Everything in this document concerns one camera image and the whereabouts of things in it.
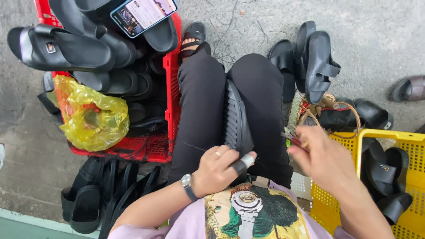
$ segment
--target yellow plastic bag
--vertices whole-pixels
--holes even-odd
[[[114,146],[128,132],[130,120],[125,100],[105,96],[74,78],[54,78],[66,138],[77,148],[101,151]]]

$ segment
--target foot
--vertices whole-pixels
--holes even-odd
[[[192,42],[195,42],[195,41],[199,41],[199,39],[197,39],[197,38],[188,38],[188,39],[184,40],[184,41],[181,43],[181,45],[184,45],[184,44],[186,44],[186,43],[192,43]],[[196,46],[188,46],[188,47],[186,47],[186,48],[182,49],[181,51],[183,51],[183,50],[196,50],[196,49],[198,48],[198,46],[199,46],[199,45],[196,45]],[[182,61],[182,62],[184,62],[187,58],[188,58],[188,57],[182,58],[182,59],[181,59],[181,61]]]

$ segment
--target wristwatch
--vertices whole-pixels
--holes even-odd
[[[191,183],[192,183],[192,175],[186,174],[181,178],[181,185],[186,191],[187,196],[190,198],[190,200],[192,200],[192,202],[195,202],[199,198],[193,192]]]

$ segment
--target watch face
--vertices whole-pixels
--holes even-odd
[[[181,185],[187,186],[192,181],[192,176],[190,174],[186,174],[181,178]]]

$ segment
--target black pants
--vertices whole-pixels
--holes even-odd
[[[293,168],[286,153],[286,138],[281,136],[282,74],[259,54],[243,56],[226,74],[223,65],[208,54],[207,43],[199,48],[178,72],[181,118],[169,182],[196,171],[204,152],[223,144],[223,101],[228,77],[244,101],[255,145],[253,151],[258,155],[248,173],[290,188]]]

